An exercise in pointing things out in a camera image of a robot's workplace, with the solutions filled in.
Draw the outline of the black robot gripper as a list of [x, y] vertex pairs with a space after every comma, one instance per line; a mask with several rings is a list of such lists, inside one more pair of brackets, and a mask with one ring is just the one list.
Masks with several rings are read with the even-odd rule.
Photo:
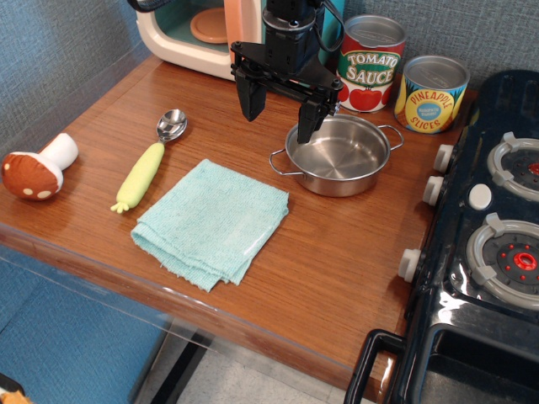
[[252, 122], [265, 108], [271, 89], [302, 102], [297, 143], [306, 144], [328, 115], [339, 109], [343, 84], [319, 60], [319, 51], [333, 52], [342, 44], [339, 33], [332, 45], [323, 41], [325, 13], [342, 24], [331, 1], [268, 1], [262, 12], [264, 43], [235, 41], [232, 75], [244, 118]]

